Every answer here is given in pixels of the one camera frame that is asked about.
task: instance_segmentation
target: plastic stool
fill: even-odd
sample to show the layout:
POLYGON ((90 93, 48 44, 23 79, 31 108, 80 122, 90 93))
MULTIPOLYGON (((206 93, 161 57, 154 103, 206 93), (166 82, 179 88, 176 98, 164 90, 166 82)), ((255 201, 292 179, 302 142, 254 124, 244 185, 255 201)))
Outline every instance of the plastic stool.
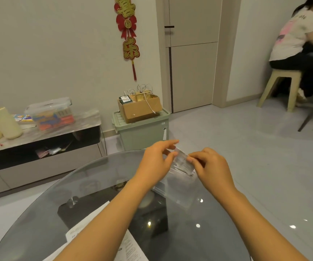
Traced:
POLYGON ((295 108, 295 102, 297 100, 298 89, 301 81, 302 72, 301 71, 285 71, 285 70, 272 70, 271 78, 266 85, 265 91, 261 96, 257 107, 262 107, 264 101, 271 95, 274 87, 277 84, 279 78, 292 78, 292 84, 290 86, 289 100, 288 100, 288 112, 293 112, 295 108))

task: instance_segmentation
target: person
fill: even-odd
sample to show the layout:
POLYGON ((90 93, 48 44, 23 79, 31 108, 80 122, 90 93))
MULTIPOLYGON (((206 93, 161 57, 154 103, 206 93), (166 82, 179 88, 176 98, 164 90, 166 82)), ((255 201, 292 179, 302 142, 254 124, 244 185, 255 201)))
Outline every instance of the person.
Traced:
POLYGON ((306 0, 282 28, 272 49, 270 65, 273 69, 303 72, 298 91, 297 106, 306 104, 313 95, 313 57, 306 42, 313 44, 313 0, 306 0))
MULTIPOLYGON (((161 141, 147 148, 133 178, 54 261, 113 261, 143 197, 170 170, 177 152, 167 149, 174 150, 178 142, 161 141)), ((233 220, 254 261, 307 261, 235 188, 224 157, 205 148, 187 160, 233 220)))

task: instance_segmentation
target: seated woman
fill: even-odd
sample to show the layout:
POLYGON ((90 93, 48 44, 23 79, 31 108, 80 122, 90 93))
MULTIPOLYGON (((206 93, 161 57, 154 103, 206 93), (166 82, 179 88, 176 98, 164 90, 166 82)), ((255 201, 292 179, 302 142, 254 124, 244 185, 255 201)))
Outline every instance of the seated woman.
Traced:
POLYGON ((313 0, 299 6, 295 15, 283 27, 272 49, 270 65, 279 70, 303 72, 297 105, 307 103, 313 95, 313 57, 303 52, 307 41, 313 44, 313 0))

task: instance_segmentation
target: cream colored thermos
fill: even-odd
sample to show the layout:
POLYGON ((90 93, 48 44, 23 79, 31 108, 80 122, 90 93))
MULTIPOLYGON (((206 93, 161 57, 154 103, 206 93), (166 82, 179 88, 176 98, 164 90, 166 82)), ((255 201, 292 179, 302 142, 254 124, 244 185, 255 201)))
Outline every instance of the cream colored thermos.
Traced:
POLYGON ((23 130, 5 107, 0 108, 0 131, 7 139, 14 139, 23 134, 23 130))

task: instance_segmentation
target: red and gold wall ornament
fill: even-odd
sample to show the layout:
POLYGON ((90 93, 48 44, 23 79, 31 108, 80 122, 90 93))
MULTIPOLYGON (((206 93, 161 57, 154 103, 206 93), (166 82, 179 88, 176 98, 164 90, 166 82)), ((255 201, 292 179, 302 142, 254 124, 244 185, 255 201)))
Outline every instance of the red and gold wall ornament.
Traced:
POLYGON ((125 39, 123 43, 124 58, 132 61, 133 77, 136 81, 137 77, 133 60, 140 55, 135 39, 135 30, 137 28, 137 18, 135 16, 136 5, 131 0, 115 0, 114 9, 118 13, 116 23, 118 24, 119 31, 122 31, 121 38, 125 39))

